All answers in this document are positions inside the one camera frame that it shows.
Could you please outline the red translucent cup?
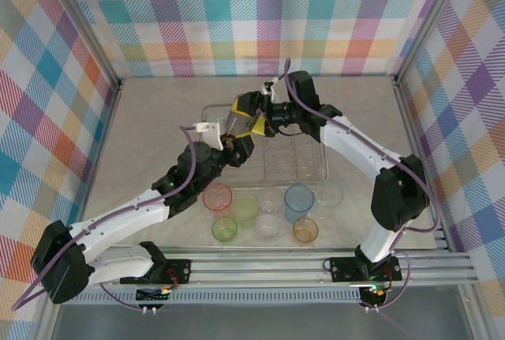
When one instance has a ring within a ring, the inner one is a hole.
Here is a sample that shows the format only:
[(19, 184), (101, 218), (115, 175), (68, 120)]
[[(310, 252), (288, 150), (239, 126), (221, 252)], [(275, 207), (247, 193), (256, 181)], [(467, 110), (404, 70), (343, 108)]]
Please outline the red translucent cup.
[(232, 199), (232, 190), (223, 183), (210, 184), (203, 194), (204, 206), (216, 215), (224, 214), (231, 205)]

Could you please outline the frosted white cup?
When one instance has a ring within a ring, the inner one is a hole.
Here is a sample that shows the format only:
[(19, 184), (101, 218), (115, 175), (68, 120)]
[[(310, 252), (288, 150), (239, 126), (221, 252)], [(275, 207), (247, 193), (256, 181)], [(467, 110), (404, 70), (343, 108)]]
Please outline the frosted white cup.
[(280, 232), (280, 221), (275, 215), (263, 214), (256, 221), (255, 231), (262, 239), (272, 239)]

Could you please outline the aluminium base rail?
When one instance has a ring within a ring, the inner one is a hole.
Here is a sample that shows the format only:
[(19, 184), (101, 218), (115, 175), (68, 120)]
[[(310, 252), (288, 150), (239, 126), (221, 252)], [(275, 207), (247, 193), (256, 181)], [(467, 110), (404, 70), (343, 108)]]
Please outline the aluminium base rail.
[[(330, 257), (351, 257), (350, 249), (258, 247), (162, 247), (168, 259), (191, 260), (189, 287), (270, 288), (329, 286)], [(402, 281), (410, 286), (463, 285), (477, 282), (477, 272), (466, 253), (407, 249), (397, 253)]]

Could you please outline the wide clear cup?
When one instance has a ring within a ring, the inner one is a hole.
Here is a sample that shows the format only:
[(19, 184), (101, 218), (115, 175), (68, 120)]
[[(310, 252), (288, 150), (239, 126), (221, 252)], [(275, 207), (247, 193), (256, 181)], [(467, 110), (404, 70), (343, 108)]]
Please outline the wide clear cup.
[(315, 198), (321, 206), (333, 208), (343, 201), (343, 191), (339, 185), (319, 184), (315, 188)]

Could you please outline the aluminium side rail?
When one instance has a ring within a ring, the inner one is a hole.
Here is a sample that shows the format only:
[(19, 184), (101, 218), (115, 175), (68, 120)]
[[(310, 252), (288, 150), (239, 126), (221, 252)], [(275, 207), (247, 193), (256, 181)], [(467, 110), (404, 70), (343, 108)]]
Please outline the aluminium side rail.
[(431, 176), (428, 168), (428, 161), (424, 155), (421, 142), (417, 137), (417, 130), (414, 125), (413, 115), (410, 113), (405, 94), (400, 86), (400, 83), (394, 78), (391, 78), (392, 88), (396, 103), (398, 105), (399, 113), (402, 118), (402, 123), (405, 127), (406, 136), (410, 145), (410, 149), (413, 154), (415, 154), (422, 162), (425, 170), (425, 182), (429, 192), (431, 193), (430, 206), (428, 207), (428, 213), (430, 214), (430, 219), (432, 220), (432, 226), (438, 224), (438, 226), (433, 230), (432, 235), (435, 238), (436, 250), (444, 252), (452, 252), (451, 235), (445, 230), (445, 223), (441, 208), (437, 206), (439, 204), (436, 191), (431, 182)]
[(96, 175), (99, 169), (99, 163), (101, 161), (102, 153), (105, 148), (107, 137), (109, 136), (110, 127), (114, 121), (116, 111), (118, 109), (118, 104), (122, 96), (122, 90), (125, 84), (125, 79), (118, 80), (118, 83), (114, 86), (114, 90), (111, 96), (110, 105), (105, 111), (104, 122), (102, 126), (101, 133), (99, 135), (98, 143), (92, 148), (93, 159), (91, 164), (91, 169), (89, 170), (88, 178), (84, 183), (84, 190), (82, 193), (82, 200), (77, 206), (77, 211), (74, 215), (69, 218), (69, 222), (79, 222), (84, 215), (88, 199), (91, 195), (93, 185), (95, 183)]

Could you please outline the tall blue translucent cup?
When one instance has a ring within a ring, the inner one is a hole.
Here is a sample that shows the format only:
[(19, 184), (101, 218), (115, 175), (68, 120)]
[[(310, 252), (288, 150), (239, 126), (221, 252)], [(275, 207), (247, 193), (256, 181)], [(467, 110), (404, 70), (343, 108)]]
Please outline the tall blue translucent cup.
[(291, 185), (284, 195), (285, 219), (295, 223), (299, 218), (306, 217), (315, 203), (312, 190), (303, 184)]

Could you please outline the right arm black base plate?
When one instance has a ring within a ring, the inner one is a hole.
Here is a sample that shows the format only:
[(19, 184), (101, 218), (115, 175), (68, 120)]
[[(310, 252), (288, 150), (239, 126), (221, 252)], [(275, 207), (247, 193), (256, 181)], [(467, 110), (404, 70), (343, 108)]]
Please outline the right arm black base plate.
[(333, 282), (402, 281), (397, 257), (390, 256), (378, 263), (369, 263), (357, 257), (331, 257), (328, 260)]

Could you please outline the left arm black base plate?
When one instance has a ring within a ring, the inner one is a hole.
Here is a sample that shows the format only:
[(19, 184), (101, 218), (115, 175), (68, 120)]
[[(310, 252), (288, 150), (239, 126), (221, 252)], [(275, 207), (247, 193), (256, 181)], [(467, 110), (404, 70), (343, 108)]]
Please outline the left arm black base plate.
[(191, 260), (165, 260), (155, 263), (141, 277), (119, 279), (122, 285), (186, 285), (189, 283)]

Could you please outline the clear plastic dish rack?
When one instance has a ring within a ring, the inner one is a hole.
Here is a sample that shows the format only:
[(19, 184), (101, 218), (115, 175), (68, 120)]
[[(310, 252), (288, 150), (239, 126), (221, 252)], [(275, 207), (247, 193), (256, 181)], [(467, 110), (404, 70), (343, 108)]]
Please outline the clear plastic dish rack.
[(255, 134), (250, 158), (240, 167), (227, 166), (215, 182), (233, 189), (289, 186), (310, 187), (328, 177), (324, 146), (302, 134), (297, 125), (282, 127), (271, 138)]

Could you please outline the aluminium frame post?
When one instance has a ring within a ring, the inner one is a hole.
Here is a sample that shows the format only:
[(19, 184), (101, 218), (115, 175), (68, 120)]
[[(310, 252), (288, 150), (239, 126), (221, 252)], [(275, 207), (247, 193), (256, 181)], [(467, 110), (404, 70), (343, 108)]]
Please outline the aluminium frame post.
[(115, 91), (121, 90), (122, 80), (118, 77), (114, 71), (112, 64), (110, 63), (106, 52), (99, 43), (98, 38), (92, 30), (92, 26), (87, 20), (82, 8), (80, 7), (78, 0), (60, 0), (66, 11), (68, 12), (69, 18), (73, 22), (77, 29), (77, 32), (82, 36), (85, 44), (88, 46), (90, 53), (97, 62), (100, 70), (109, 80), (113, 89)]
[(406, 48), (405, 54), (402, 56), (402, 62), (396, 68), (392, 80), (394, 86), (400, 89), (406, 81), (406, 76), (414, 67), (415, 62), (420, 57), (423, 46), (427, 43), (429, 36), (434, 31), (440, 21), (445, 9), (450, 0), (425, 0), (421, 9), (424, 14), (422, 21), (417, 26), (417, 32)]

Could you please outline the bright green translucent cup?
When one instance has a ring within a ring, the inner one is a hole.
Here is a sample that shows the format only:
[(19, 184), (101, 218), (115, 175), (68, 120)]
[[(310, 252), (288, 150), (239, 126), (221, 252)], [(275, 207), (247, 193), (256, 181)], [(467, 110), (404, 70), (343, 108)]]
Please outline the bright green translucent cup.
[(211, 232), (217, 241), (228, 242), (236, 237), (238, 225), (233, 218), (223, 216), (213, 222)]

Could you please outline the small circuit board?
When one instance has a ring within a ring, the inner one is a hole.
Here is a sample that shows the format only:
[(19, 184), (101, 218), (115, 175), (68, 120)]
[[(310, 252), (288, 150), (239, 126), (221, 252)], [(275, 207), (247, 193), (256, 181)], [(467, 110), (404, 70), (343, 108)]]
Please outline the small circuit board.
[(169, 301), (172, 290), (171, 287), (157, 290), (136, 290), (136, 304), (141, 309), (143, 315), (149, 312), (155, 315)]
[(359, 288), (361, 302), (359, 305), (365, 310), (378, 310), (387, 299), (389, 288), (384, 286), (366, 286)]

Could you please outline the orange translucent cup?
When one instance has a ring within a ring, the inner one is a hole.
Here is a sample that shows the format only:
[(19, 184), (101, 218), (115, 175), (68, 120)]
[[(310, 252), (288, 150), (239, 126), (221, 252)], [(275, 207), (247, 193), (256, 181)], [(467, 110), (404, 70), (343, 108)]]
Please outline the orange translucent cup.
[(293, 236), (301, 243), (308, 244), (315, 241), (319, 235), (317, 223), (308, 217), (299, 218), (293, 224)]

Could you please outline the pale green frosted cup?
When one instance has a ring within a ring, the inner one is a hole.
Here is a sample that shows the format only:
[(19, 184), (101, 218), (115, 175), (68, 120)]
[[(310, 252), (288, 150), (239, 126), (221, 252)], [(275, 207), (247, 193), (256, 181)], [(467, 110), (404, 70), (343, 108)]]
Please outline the pale green frosted cup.
[(251, 194), (241, 194), (234, 198), (231, 212), (239, 222), (248, 222), (254, 219), (259, 211), (257, 198)]

